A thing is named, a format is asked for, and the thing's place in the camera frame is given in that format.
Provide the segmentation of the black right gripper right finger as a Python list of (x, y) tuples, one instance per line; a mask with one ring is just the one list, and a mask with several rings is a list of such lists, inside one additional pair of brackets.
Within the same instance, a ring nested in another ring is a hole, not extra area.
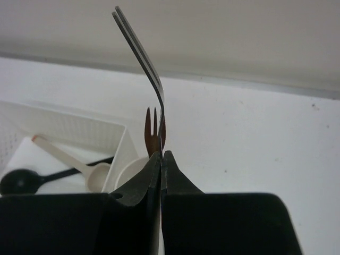
[(272, 193), (204, 193), (172, 152), (161, 169), (166, 254), (301, 254), (289, 212)]

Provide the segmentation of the black plastic spoon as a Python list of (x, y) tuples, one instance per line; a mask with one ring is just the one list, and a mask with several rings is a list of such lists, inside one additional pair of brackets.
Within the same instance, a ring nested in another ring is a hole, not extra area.
[(1, 179), (1, 195), (35, 194), (45, 183), (80, 174), (75, 168), (59, 171), (50, 175), (39, 175), (37, 172), (20, 168), (8, 172)]

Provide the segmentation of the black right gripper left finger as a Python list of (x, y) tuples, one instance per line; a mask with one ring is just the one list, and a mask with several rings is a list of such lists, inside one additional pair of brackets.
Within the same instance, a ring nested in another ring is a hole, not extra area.
[(1, 198), (1, 254), (157, 254), (160, 158), (111, 193)]

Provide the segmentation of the beige plastic spoon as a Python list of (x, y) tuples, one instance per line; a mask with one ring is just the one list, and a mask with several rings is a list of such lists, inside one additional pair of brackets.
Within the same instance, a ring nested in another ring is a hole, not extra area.
[(62, 163), (72, 166), (82, 173), (86, 181), (86, 188), (90, 192), (101, 192), (111, 165), (109, 163), (95, 163), (93, 166), (86, 165), (63, 150), (57, 148), (45, 138), (35, 135), (31, 139), (39, 148), (51, 154)]

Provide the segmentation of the small silver metal fork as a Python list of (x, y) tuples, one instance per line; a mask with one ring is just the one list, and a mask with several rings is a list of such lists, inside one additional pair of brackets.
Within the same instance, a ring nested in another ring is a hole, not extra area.
[(160, 127), (158, 128), (158, 132), (163, 131), (163, 124), (165, 121), (165, 107), (164, 107), (164, 90), (162, 86), (162, 82), (160, 77), (149, 59), (148, 54), (145, 52), (141, 42), (138, 37), (134, 33), (132, 27), (130, 26), (128, 20), (126, 19), (123, 11), (119, 6), (115, 7), (115, 11), (112, 12), (112, 16), (118, 25), (121, 33), (123, 34), (125, 40), (129, 44), (131, 50), (133, 51), (135, 57), (137, 58), (140, 66), (142, 67), (144, 73), (148, 77), (160, 104)]

